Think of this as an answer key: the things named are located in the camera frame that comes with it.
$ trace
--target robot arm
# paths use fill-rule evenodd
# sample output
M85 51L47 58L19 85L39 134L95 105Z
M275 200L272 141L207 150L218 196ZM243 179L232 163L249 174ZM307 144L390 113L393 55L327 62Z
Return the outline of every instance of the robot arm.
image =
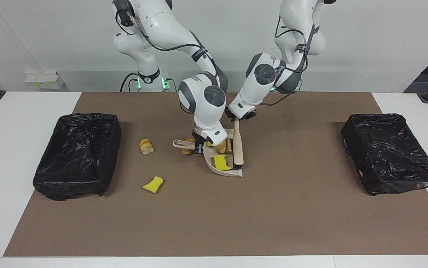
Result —
M113 5L117 23L124 31L117 35L115 44L120 52L129 51L124 54L141 62L138 65L145 71L140 71L141 79L152 81L156 75L153 71L159 72L154 55L145 49L154 47L160 51L179 50L190 54L203 72L183 80L178 94L182 105L194 114L196 143L209 140L217 145L224 141L227 133L219 120L225 110L227 77L194 33L176 20L171 12L172 3L170 5L169 0L114 0ZM127 40L136 43L137 48Z
M308 67L307 55L318 55L326 44L319 26L316 25L319 25L323 5L334 2L335 0L282 1L275 33L275 43L280 48L282 59L274 58L267 53L254 56L247 69L244 86L227 109L228 117L249 119L255 116L257 106L271 89L287 95L297 92L302 72ZM278 34L279 27L283 29L280 34ZM264 84L262 72L257 73L252 70L267 66L270 67L270 74L268 74L270 83Z

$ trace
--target brown work surface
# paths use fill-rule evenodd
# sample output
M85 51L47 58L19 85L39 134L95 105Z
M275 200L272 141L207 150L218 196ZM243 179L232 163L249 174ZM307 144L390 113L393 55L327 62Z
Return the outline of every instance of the brown work surface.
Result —
M34 193L5 256L428 255L428 192L367 195L343 147L350 114L381 113L370 93L258 110L241 122L244 178L225 178L171 145L192 129L176 94L83 93L75 112L120 119L112 185L66 202ZM143 138L155 153L141 154ZM154 176L156 195L142 188Z

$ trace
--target black plastic bag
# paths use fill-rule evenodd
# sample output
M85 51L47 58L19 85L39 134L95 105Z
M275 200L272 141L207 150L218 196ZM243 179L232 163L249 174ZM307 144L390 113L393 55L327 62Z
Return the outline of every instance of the black plastic bag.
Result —
M57 201L91 193L102 196L112 181L120 140L116 115L61 117L35 173L35 189Z
M370 195L428 188L428 156L402 115L352 115L341 133Z

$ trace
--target yellow sponge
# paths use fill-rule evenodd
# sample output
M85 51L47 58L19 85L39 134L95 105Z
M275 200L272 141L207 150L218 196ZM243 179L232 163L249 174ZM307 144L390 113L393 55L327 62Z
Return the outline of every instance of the yellow sponge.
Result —
M163 179L159 177L154 177L153 181L148 183L147 185L144 185L143 188L150 191L151 193L155 194L158 192L159 187L161 187L161 184L163 183Z
M217 156L214 156L214 163L215 168L219 169L220 171L228 171L232 168L227 166L227 160L225 160L225 155L218 154Z

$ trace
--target green light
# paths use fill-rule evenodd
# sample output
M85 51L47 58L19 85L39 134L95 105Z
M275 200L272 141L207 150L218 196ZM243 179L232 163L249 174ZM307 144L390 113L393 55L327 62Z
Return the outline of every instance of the green light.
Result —
M169 88L169 82L168 82L168 79L163 78L163 79L162 79L162 81L163 81L163 83L164 83L164 89Z

